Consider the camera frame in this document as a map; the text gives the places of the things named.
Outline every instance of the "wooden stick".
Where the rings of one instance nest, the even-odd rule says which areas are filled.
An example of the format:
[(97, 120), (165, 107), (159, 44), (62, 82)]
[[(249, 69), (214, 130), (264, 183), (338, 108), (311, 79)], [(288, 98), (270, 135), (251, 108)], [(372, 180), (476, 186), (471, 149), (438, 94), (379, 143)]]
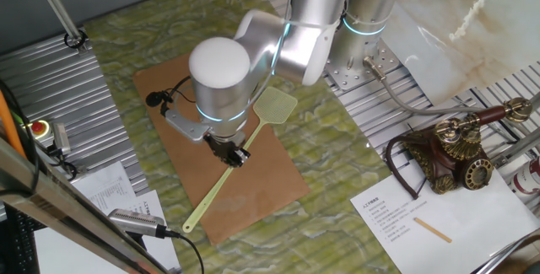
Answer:
[(439, 237), (441, 237), (442, 239), (446, 240), (448, 243), (451, 243), (451, 242), (452, 242), (452, 239), (449, 239), (449, 238), (446, 237), (443, 233), (437, 231), (436, 229), (434, 229), (433, 227), (431, 227), (431, 226), (428, 225), (427, 223), (423, 222), (423, 221), (420, 220), (419, 218), (415, 218), (414, 221), (417, 222), (417, 223), (420, 223), (420, 225), (422, 225), (424, 228), (428, 229), (429, 231), (433, 232), (433, 233), (436, 234), (437, 236), (439, 236)]

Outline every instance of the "cardboard sheet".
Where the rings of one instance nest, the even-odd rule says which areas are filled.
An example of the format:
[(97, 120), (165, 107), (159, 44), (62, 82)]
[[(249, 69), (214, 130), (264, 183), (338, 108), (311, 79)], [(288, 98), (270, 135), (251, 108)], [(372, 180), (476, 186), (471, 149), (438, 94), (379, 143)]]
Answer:
[[(188, 76), (188, 59), (189, 54), (185, 54), (135, 73), (133, 82), (141, 98), (145, 99), (154, 91), (172, 88)], [(186, 90), (185, 95), (195, 99), (192, 89)], [(183, 116), (198, 121), (194, 104), (182, 97), (177, 104)], [(147, 110), (193, 207), (196, 207), (225, 172), (227, 165), (213, 156), (205, 142), (195, 144), (169, 126), (159, 113), (159, 107), (147, 106)], [(258, 122), (251, 109), (243, 130), (247, 137), (255, 131)], [(201, 218), (200, 224), (211, 244), (226, 240), (310, 191), (269, 125), (261, 129), (249, 152), (251, 157), (246, 164), (233, 171)]]

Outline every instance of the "vintage telephone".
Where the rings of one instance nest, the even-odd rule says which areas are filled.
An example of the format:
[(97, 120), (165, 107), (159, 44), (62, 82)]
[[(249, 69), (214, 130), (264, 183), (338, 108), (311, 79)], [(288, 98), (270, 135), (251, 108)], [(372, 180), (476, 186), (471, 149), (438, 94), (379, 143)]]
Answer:
[(494, 166), (482, 149), (480, 126), (507, 118), (523, 122), (532, 112), (531, 102), (514, 98), (504, 105), (481, 110), (463, 120), (451, 118), (393, 138), (386, 148), (386, 161), (397, 180), (414, 199), (419, 194), (403, 179), (392, 161), (392, 147), (397, 142), (413, 155), (422, 168), (431, 189), (437, 194), (463, 186), (469, 190), (485, 187), (491, 178)]

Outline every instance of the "green marble surface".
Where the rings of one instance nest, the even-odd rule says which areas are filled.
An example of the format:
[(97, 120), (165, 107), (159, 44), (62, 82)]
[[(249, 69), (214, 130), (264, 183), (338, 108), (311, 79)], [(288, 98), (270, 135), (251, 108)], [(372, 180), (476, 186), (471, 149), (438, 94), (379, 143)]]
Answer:
[[(185, 54), (204, 39), (232, 37), (264, 0), (149, 0), (85, 24), (112, 97), (168, 224), (180, 231), (193, 208), (132, 82), (139, 70)], [(288, 122), (273, 128), (311, 193), (211, 246), (199, 226), (188, 234), (207, 273), (398, 273), (349, 199), (390, 174), (324, 81), (271, 85), (299, 100)], [(186, 273), (197, 257), (180, 240)]]

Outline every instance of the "white marble surface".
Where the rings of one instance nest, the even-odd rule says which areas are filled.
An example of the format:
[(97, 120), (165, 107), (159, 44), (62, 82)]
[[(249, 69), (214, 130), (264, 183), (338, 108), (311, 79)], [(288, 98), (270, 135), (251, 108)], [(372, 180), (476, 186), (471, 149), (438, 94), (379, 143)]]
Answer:
[(540, 0), (397, 0), (383, 39), (438, 105), (540, 60)]

